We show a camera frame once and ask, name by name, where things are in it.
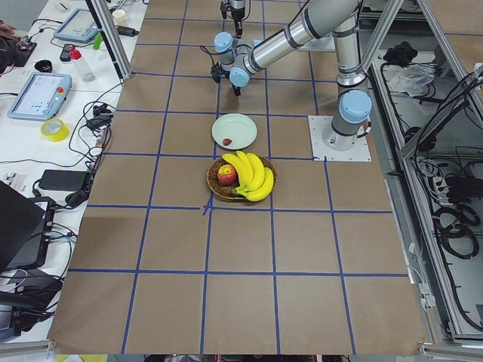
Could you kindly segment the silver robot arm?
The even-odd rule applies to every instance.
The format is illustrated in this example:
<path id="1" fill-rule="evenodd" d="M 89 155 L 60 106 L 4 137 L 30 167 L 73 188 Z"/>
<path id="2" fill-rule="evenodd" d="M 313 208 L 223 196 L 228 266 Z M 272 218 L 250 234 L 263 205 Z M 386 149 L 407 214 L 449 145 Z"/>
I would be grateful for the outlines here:
<path id="1" fill-rule="evenodd" d="M 220 13 L 224 20 L 231 19 L 235 27 L 235 37 L 241 38 L 243 35 L 243 22 L 251 14 L 251 2 L 248 2 L 246 10 L 245 0 L 225 0 L 220 2 Z"/>
<path id="2" fill-rule="evenodd" d="M 245 40 L 220 32 L 214 37 L 218 57 L 211 66 L 215 82 L 229 79 L 235 95 L 258 72 L 293 51 L 334 51 L 337 58 L 337 111 L 322 133 L 324 143 L 337 151 L 355 145 L 360 127 L 368 122 L 373 106 L 367 93 L 365 68 L 358 42 L 358 13 L 362 3 L 307 1 L 282 29 L 264 40 Z"/>

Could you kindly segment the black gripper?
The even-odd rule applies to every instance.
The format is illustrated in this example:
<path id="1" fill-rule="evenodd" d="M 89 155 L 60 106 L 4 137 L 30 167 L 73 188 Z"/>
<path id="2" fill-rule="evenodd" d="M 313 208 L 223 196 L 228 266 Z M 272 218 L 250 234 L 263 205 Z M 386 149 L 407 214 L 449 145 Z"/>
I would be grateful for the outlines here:
<path id="1" fill-rule="evenodd" d="M 230 17 L 235 25 L 235 37 L 243 34 L 243 19 L 245 18 L 245 0 L 225 0 L 220 2 L 220 13 L 226 20 Z"/>
<path id="2" fill-rule="evenodd" d="M 240 87 L 242 86 L 242 69 L 234 67 L 230 70 L 226 70 L 220 63 L 215 63 L 211 66 L 211 78 L 215 83 L 219 84 L 223 76 L 230 80 L 231 84 L 234 86 L 233 90 L 235 96 L 239 97 L 241 95 Z"/>

